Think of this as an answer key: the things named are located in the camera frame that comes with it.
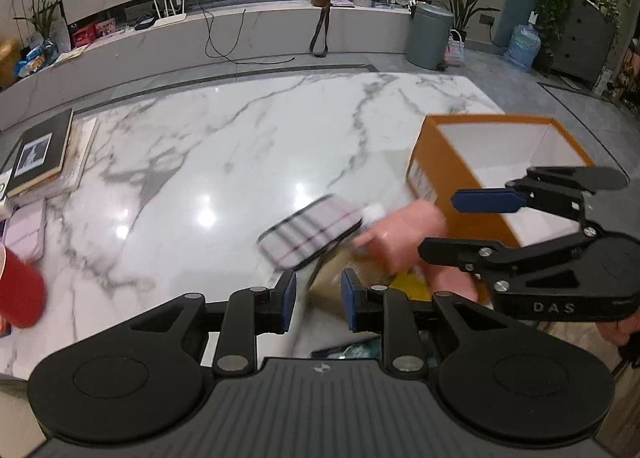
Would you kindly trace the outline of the person right hand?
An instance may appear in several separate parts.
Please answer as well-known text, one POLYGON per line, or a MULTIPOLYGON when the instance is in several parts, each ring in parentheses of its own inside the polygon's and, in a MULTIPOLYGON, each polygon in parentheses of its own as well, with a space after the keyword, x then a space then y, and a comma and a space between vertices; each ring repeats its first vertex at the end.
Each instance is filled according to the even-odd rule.
POLYGON ((619 322, 597 323, 597 328, 605 341, 623 346, 628 343, 633 334, 638 333, 640 321, 637 316, 631 316, 619 322))

